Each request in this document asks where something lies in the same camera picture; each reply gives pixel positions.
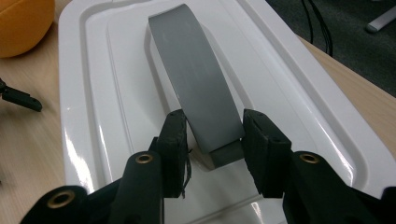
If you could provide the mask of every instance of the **wooden surface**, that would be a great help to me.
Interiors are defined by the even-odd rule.
[[[0,223],[18,223],[44,193],[64,185],[56,16],[32,50],[0,59],[0,78],[41,101],[37,113],[0,100]],[[396,158],[396,99],[304,42]]]

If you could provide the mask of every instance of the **black clamp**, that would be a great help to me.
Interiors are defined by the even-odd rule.
[[[7,86],[6,82],[4,82],[0,78],[0,94],[2,95],[3,100],[9,101],[16,105],[21,105],[29,109],[33,109],[37,112],[40,112],[43,106],[41,103],[30,96],[30,94],[18,91],[13,88]]]

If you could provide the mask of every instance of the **black cable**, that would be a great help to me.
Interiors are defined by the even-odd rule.
[[[318,21],[320,23],[321,31],[323,33],[323,37],[326,42],[326,53],[328,53],[332,57],[332,36],[330,34],[329,28],[327,27],[326,23],[324,22],[317,6],[314,4],[312,0],[308,0],[308,2],[311,4],[312,9],[314,10],[315,15],[318,18]]]
[[[314,44],[314,29],[312,28],[311,17],[309,16],[308,8],[306,8],[305,0],[301,0],[301,2],[303,3],[306,18],[308,19],[309,35],[310,35],[309,43]]]

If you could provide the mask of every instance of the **black plastic part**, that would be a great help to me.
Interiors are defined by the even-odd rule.
[[[264,198],[282,198],[288,176],[291,141],[263,113],[245,109],[242,139],[247,168]]]
[[[87,191],[80,186],[64,186],[41,197],[26,214],[21,224],[86,223],[80,219]]]
[[[289,224],[379,223],[329,163],[312,152],[291,156],[283,209]]]
[[[2,94],[3,100],[9,101],[16,105],[21,105],[29,109],[33,109],[40,112],[43,106],[41,103],[30,96],[30,94],[18,91],[7,86],[7,84],[0,78],[0,93]]]
[[[160,136],[156,143],[151,143],[150,150],[158,152],[163,162],[163,197],[178,198],[191,176],[186,116],[183,110],[173,111],[166,116]],[[188,174],[184,184],[186,166]]]
[[[135,153],[127,161],[108,223],[163,223],[162,182],[160,155]]]

